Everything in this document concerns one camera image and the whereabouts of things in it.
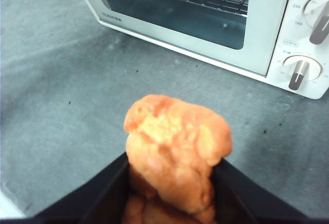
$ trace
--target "oven door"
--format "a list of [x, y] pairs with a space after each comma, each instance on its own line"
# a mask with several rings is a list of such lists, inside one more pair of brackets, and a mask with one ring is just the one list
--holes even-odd
[[212, 64], [224, 62], [261, 75], [267, 73], [287, 3], [287, 0], [86, 1], [102, 24], [120, 27], [162, 46], [195, 53]]

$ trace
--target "countertop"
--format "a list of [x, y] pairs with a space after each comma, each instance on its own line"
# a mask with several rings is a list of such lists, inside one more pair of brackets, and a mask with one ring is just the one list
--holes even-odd
[[227, 158], [310, 217], [329, 218], [329, 92], [311, 100], [97, 23], [84, 0], [1, 0], [1, 191], [31, 216], [124, 152], [147, 94], [230, 124]]

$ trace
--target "toaster oven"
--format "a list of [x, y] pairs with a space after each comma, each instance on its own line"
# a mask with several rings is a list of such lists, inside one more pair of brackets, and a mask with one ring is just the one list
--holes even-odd
[[100, 24], [318, 99], [329, 88], [329, 0], [85, 0]]

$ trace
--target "crispy batter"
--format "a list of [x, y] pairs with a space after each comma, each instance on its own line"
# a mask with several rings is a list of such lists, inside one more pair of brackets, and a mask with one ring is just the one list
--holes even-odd
[[146, 201], [143, 197], [130, 194], [125, 205], [121, 224], [143, 224], [143, 210]]
[[214, 216], [215, 216], [215, 206], [212, 204], [207, 207], [205, 210], [193, 214], [194, 219], [200, 221], [202, 224], [215, 224]]
[[147, 199], [157, 195], [156, 189], [150, 186], [143, 176], [136, 171], [133, 165], [129, 167], [129, 184], [132, 190]]
[[188, 214], [164, 204], [157, 198], [148, 200], [143, 213], [143, 224], [200, 224]]
[[202, 106], [148, 95], [129, 109], [124, 129], [134, 175], [147, 182], [133, 188], [148, 198], [155, 190], [163, 201], [212, 223], [212, 167], [232, 150], [225, 120]]

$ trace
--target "oven dial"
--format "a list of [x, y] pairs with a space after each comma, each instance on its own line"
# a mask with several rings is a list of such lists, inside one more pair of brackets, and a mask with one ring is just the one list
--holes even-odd
[[291, 76], [289, 88], [298, 90], [303, 80], [313, 80], [320, 76], [321, 66], [310, 57], [295, 55], [288, 57], [283, 66]]
[[329, 34], [329, 0], [309, 0], [304, 7], [304, 17], [313, 28], [310, 42], [321, 44]]

